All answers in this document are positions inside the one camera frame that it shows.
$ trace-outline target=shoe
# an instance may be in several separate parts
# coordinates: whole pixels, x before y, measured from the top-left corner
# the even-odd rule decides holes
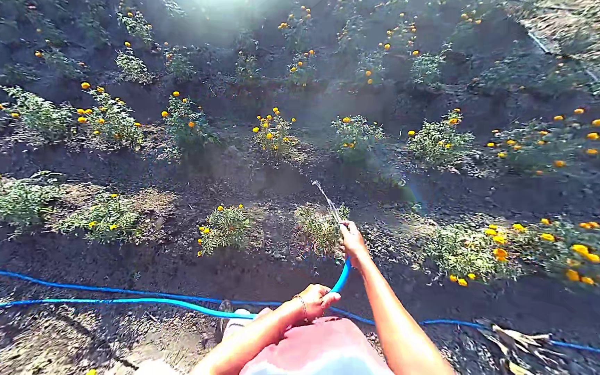
[[[233,304],[230,300],[221,301],[221,304],[219,305],[219,311],[233,312]],[[217,324],[217,337],[219,338],[220,342],[223,338],[223,332],[226,330],[226,325],[228,324],[228,321],[229,318],[221,318],[219,319],[219,323]]]

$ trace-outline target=hand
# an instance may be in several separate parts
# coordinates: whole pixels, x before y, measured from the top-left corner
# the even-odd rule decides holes
[[[300,294],[300,298],[294,298],[294,300],[302,300],[305,305],[305,314],[303,318],[312,321],[323,315],[323,312],[330,307],[334,302],[339,301],[341,295],[337,292],[330,292],[330,288],[320,284],[310,284]]]
[[[340,249],[351,256],[351,262],[359,268],[361,260],[369,259],[369,251],[365,245],[365,240],[362,234],[355,226],[355,223],[349,220],[344,220],[339,223],[339,231],[344,239],[341,241]]]

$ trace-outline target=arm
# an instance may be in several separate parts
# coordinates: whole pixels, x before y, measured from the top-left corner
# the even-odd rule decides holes
[[[374,314],[383,354],[396,375],[452,375],[451,365],[437,346],[404,309],[386,279],[372,261],[360,231],[353,222],[339,226],[351,263],[360,270]]]
[[[340,298],[338,293],[329,292],[327,286],[308,286],[277,310],[253,320],[233,336],[225,338],[193,368],[191,374],[238,374],[263,348],[279,342],[289,326],[305,318],[313,320],[323,315],[323,311]]]

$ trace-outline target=bracelet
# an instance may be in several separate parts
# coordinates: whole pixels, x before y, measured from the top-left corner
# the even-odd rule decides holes
[[[293,298],[299,299],[300,303],[302,303],[302,311],[303,311],[304,320],[307,321],[307,308],[305,307],[305,301],[302,299],[302,297],[299,294],[294,295]]]

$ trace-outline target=blue garden hose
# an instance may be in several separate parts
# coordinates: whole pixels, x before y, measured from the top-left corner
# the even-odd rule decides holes
[[[347,278],[349,277],[349,270],[351,268],[351,262],[349,259],[346,260],[344,265],[344,269],[342,273],[331,290],[331,292],[338,292],[346,283]],[[94,292],[113,292],[113,293],[126,293],[126,294],[139,294],[139,295],[154,295],[158,297],[166,297],[166,298],[120,298],[114,300],[96,300],[96,299],[75,299],[75,298],[57,298],[57,299],[46,299],[46,300],[24,300],[24,301],[11,301],[11,302],[2,302],[0,303],[0,308],[8,308],[12,306],[26,306],[33,304],[41,304],[41,303],[166,303],[174,306],[179,306],[183,308],[188,308],[194,311],[201,312],[206,315],[215,316],[217,318],[245,318],[245,319],[253,319],[256,314],[236,314],[233,312],[226,311],[218,311],[210,308],[205,308],[204,306],[200,306],[194,303],[184,302],[182,300],[194,301],[194,302],[210,302],[210,303],[221,303],[221,300],[215,298],[206,298],[206,297],[196,297],[192,295],[181,295],[181,294],[168,294],[168,293],[157,293],[157,292],[145,292],[140,290],[128,290],[128,289],[119,289],[113,287],[104,287],[104,286],[88,286],[88,285],[78,285],[78,284],[60,284],[56,282],[47,282],[45,280],[39,280],[34,277],[16,274],[14,272],[1,271],[0,276],[9,276],[16,277],[22,280],[27,280],[29,282],[33,282],[40,285],[45,286],[54,286],[58,288],[67,288],[67,289],[76,289],[76,290],[90,290]],[[258,305],[258,306],[278,306],[281,305],[281,302],[276,301],[231,301],[234,304],[248,304],[248,305]],[[361,316],[355,315],[348,311],[344,311],[338,308],[330,308],[332,311],[335,311],[341,315],[344,315],[348,318],[352,318],[362,323],[374,325],[374,321],[370,319],[363,318]],[[430,319],[424,320],[419,323],[421,326],[428,326],[430,324],[456,324],[458,326],[466,326],[477,329],[486,329],[489,328],[483,326],[478,323],[472,322],[464,322],[461,320],[454,319]],[[567,342],[550,340],[552,345],[561,346],[564,348],[578,349],[578,350],[586,350],[588,352],[598,353],[600,354],[600,349],[592,348],[586,345],[579,344],[571,344]]]

